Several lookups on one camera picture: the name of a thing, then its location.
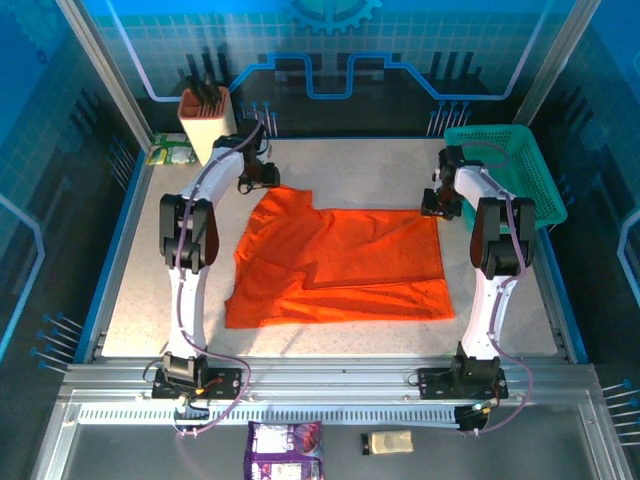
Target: beige knife block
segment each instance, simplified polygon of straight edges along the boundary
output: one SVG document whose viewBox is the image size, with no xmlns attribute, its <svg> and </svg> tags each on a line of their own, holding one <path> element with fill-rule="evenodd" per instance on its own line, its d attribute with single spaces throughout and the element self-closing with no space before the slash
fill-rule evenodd
<svg viewBox="0 0 640 480">
<path fill-rule="evenodd" d="M 191 90 L 182 92 L 178 118 L 184 132 L 189 137 L 198 161 L 205 165 L 213 150 L 213 142 L 222 135 L 237 132 L 236 119 L 231 107 L 231 95 L 225 87 L 219 87 L 222 101 L 215 109 L 200 105 Z"/>
</svg>

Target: snack package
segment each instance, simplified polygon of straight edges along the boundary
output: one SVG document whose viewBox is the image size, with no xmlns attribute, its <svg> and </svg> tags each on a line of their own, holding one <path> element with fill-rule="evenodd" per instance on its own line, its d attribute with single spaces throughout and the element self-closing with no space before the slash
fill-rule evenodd
<svg viewBox="0 0 640 480">
<path fill-rule="evenodd" d="M 324 480 L 322 425 L 249 422 L 245 480 Z"/>
<path fill-rule="evenodd" d="M 147 165 L 180 165 L 197 161 L 184 133 L 156 133 L 147 155 Z"/>
</svg>

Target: purple snack bag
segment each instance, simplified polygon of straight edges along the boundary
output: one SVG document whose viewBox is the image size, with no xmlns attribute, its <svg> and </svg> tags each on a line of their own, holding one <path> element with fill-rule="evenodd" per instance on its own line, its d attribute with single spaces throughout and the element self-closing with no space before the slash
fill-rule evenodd
<svg viewBox="0 0 640 480">
<path fill-rule="evenodd" d="M 320 422 L 249 422 L 245 480 L 324 480 Z"/>
</svg>

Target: robotic arm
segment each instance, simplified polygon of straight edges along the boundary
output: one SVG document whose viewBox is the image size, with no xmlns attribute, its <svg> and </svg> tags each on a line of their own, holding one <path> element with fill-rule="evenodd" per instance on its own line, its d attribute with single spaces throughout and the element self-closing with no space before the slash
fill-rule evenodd
<svg viewBox="0 0 640 480">
<path fill-rule="evenodd" d="M 169 267 L 172 289 L 171 333 L 162 370 L 156 375 L 156 383 L 165 387 L 165 391 L 170 388 L 179 394 L 182 390 L 201 389 L 211 381 L 206 358 L 199 355 L 193 345 L 202 350 L 207 347 L 203 323 L 204 290 L 209 268 L 218 254 L 215 208 L 220 198 L 236 179 L 238 191 L 243 194 L 256 188 L 280 185 L 278 169 L 267 162 L 269 144 L 267 139 L 263 139 L 262 126 L 249 143 L 235 151 L 256 126 L 255 120 L 242 120 L 237 134 L 216 140 L 211 158 L 203 169 L 208 174 L 202 179 L 199 175 L 179 194 L 166 194 L 160 200 L 160 253 Z M 176 255 L 185 208 L 194 191 L 196 194 L 181 251 L 180 266 L 185 269 L 185 278 L 181 280 L 180 270 L 175 267 Z"/>
<path fill-rule="evenodd" d="M 476 210 L 470 244 L 476 290 L 469 325 L 451 368 L 444 375 L 438 372 L 437 377 L 429 369 L 419 372 L 421 383 L 435 386 L 421 388 L 421 397 L 491 399 L 499 391 L 500 397 L 506 398 L 508 392 L 501 381 L 504 373 L 499 368 L 500 353 L 495 344 L 500 341 L 507 304 L 517 283 L 515 279 L 506 280 L 518 275 L 520 266 L 513 239 L 501 227 L 507 223 L 510 207 L 517 241 L 525 266 L 529 267 L 533 261 L 535 203 L 502 188 L 481 163 L 466 160 L 459 146 L 449 146 L 440 152 L 434 181 L 437 188 L 424 192 L 423 215 L 451 220 L 460 216 L 463 199 Z M 434 391 L 443 393 L 433 396 Z"/>
</svg>

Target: plastic basket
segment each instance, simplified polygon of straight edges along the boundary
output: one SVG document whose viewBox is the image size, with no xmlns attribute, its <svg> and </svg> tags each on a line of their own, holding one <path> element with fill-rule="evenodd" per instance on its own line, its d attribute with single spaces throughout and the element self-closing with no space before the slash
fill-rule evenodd
<svg viewBox="0 0 640 480">
<path fill-rule="evenodd" d="M 447 145 L 462 145 L 482 141 L 495 143 L 509 154 L 506 167 L 491 168 L 504 163 L 503 155 L 485 146 L 464 147 L 467 160 L 483 162 L 491 176 L 516 196 L 529 197 L 536 202 L 536 228 L 562 223 L 567 219 L 567 209 L 542 158 L 531 130 L 523 125 L 473 125 L 448 128 L 444 132 Z M 469 230 L 473 230 L 475 209 L 467 201 L 462 214 Z"/>
</svg>

